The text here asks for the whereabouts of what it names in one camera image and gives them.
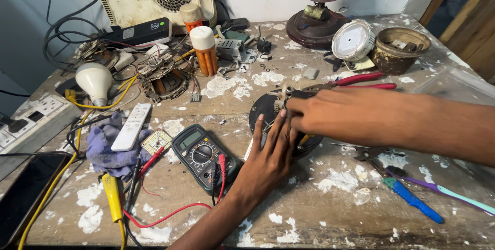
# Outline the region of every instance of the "led bulb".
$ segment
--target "led bulb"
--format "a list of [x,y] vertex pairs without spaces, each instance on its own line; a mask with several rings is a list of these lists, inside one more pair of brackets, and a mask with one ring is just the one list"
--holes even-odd
[[112,74],[103,65],[89,62],[76,71],[76,82],[90,96],[95,106],[106,106],[108,89],[112,85]]

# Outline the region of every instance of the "red pliers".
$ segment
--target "red pliers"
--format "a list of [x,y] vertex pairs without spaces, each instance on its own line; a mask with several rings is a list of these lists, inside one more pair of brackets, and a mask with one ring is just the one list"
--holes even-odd
[[375,88],[375,89],[395,89],[395,88],[397,88],[397,84],[395,84],[393,82],[389,82],[386,84],[366,85],[366,86],[347,86],[347,85],[354,84],[357,82],[377,80],[381,76],[384,76],[384,74],[381,72],[360,74],[360,75],[350,76],[350,77],[343,78],[343,79],[338,79],[337,81],[333,81],[333,82],[330,81],[326,84],[313,85],[313,86],[302,89],[302,91],[305,93],[315,95],[320,90],[331,89],[331,88],[337,87],[337,86],[341,87],[341,88]]

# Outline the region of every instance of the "power strip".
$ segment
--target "power strip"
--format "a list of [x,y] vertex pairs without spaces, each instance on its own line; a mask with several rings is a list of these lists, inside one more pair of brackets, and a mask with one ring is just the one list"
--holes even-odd
[[[67,127],[82,111],[65,98],[49,95],[15,119],[28,124],[17,133],[8,126],[0,129],[0,153],[36,152]],[[0,180],[14,171],[28,156],[0,157]]]

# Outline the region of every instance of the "digital multimeter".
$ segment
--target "digital multimeter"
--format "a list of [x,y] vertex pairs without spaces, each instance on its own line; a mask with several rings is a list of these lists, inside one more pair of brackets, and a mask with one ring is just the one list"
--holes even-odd
[[[237,176],[237,160],[227,156],[208,135],[207,131],[199,124],[193,124],[174,139],[172,139],[172,149],[179,159],[186,165],[193,174],[197,183],[208,193],[212,194],[214,188],[222,185],[222,172],[218,156],[225,155],[225,169],[227,171],[226,183],[228,185]],[[211,171],[215,169],[215,183],[212,183]]]

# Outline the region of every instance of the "blue screwdriver handle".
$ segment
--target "blue screwdriver handle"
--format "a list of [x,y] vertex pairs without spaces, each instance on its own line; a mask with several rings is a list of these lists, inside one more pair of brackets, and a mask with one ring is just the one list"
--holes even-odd
[[408,204],[421,210],[421,212],[423,212],[424,215],[430,217],[431,220],[439,224],[443,223],[443,218],[435,210],[431,209],[429,206],[423,203],[423,201],[418,199],[418,197],[409,192],[409,190],[407,190],[404,185],[402,185],[402,183],[400,183],[398,180],[395,181],[393,184],[393,191],[401,196],[403,199],[405,199]]

